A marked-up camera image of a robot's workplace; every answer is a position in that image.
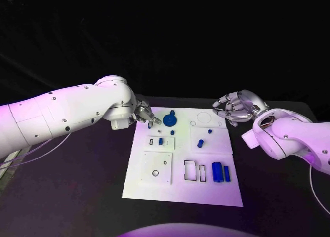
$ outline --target white foam board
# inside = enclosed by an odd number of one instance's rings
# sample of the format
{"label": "white foam board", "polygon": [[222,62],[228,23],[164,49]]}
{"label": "white foam board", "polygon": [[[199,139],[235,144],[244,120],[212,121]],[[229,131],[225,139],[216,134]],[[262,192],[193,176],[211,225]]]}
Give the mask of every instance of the white foam board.
{"label": "white foam board", "polygon": [[[176,126],[166,127],[163,124],[154,124],[154,127],[148,129],[146,123],[137,124],[123,198],[242,207],[225,120],[213,114],[211,109],[153,108],[156,117],[161,120],[172,110],[177,117]],[[150,141],[150,138],[147,137],[156,139],[156,145],[159,138],[174,138],[174,150],[164,149],[164,146],[159,146],[160,148],[148,146],[146,141]],[[206,141],[202,148],[196,149],[199,139]],[[166,158],[166,154],[172,154],[170,182],[167,178],[156,180],[151,176],[153,167],[164,168],[161,159]],[[146,157],[154,162],[151,168],[146,166]],[[196,162],[196,181],[185,180],[186,160]],[[213,182],[213,162],[229,166],[231,182]],[[199,181],[199,165],[205,166],[205,182]],[[150,178],[148,182],[141,180],[146,176]]]}

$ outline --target white robotic arm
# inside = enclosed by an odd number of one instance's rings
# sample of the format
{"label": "white robotic arm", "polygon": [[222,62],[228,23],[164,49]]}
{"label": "white robotic arm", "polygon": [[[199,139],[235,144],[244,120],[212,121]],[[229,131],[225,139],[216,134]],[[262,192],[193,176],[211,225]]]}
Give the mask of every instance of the white robotic arm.
{"label": "white robotic arm", "polygon": [[[218,106],[226,102],[225,110]],[[242,139],[250,148],[258,145],[274,159],[288,155],[301,157],[330,175],[330,123],[313,123],[301,114],[270,109],[261,98],[248,90],[224,96],[213,104],[215,113],[237,126],[254,121],[252,130]]]}
{"label": "white robotic arm", "polygon": [[0,106],[0,159],[11,152],[56,138],[104,118],[114,130],[135,121],[148,126],[161,121],[150,104],[138,100],[120,76],[107,76],[95,85],[78,85],[29,100]]}

